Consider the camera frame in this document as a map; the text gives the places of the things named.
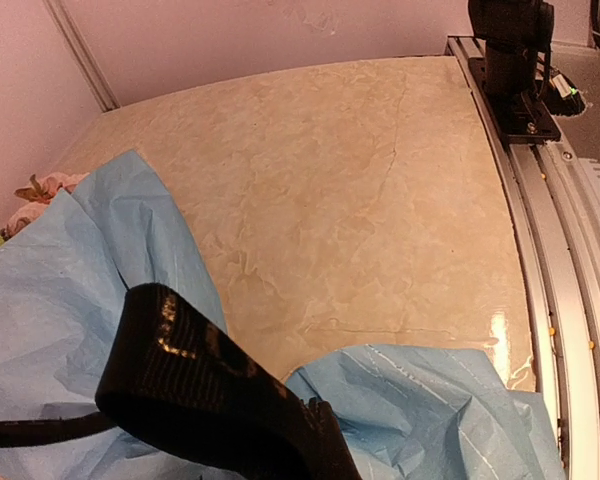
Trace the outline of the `black printed ribbon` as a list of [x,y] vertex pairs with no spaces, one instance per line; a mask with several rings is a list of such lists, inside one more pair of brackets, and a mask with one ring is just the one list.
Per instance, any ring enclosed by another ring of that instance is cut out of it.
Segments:
[[121,428],[171,455],[247,479],[355,479],[329,403],[302,400],[171,288],[128,290],[95,393],[81,417],[0,421],[0,448]]

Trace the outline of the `blue wrapping paper sheet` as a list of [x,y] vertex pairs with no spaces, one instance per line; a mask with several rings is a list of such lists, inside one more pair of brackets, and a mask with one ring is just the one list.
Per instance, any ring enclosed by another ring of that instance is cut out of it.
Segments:
[[227,334],[133,152],[0,247],[0,478],[561,479],[541,396],[478,350],[366,344],[286,381]]

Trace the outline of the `pale pink fake flower stem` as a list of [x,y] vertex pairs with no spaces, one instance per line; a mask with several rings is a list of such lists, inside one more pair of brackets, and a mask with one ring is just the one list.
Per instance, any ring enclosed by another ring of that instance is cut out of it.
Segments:
[[15,236],[39,218],[59,192],[65,191],[71,194],[88,175],[89,173],[69,175],[62,172],[53,172],[38,178],[35,174],[32,174],[26,187],[14,191],[14,195],[24,200],[25,204],[9,218],[6,226],[1,229],[2,238],[9,240]]

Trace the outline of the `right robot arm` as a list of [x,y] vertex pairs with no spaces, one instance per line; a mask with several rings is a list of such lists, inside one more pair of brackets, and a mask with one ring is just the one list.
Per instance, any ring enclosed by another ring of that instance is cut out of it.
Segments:
[[476,38],[485,42],[485,90],[511,97],[536,87],[538,55],[551,51],[554,6],[546,1],[470,0]]

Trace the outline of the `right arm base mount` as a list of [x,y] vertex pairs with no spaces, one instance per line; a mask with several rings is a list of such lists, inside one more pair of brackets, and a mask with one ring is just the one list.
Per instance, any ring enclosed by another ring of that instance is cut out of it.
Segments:
[[486,104],[488,116],[504,145],[534,145],[561,140],[561,131],[541,100],[526,92],[511,97],[489,95],[486,92],[485,60],[469,58],[468,66]]

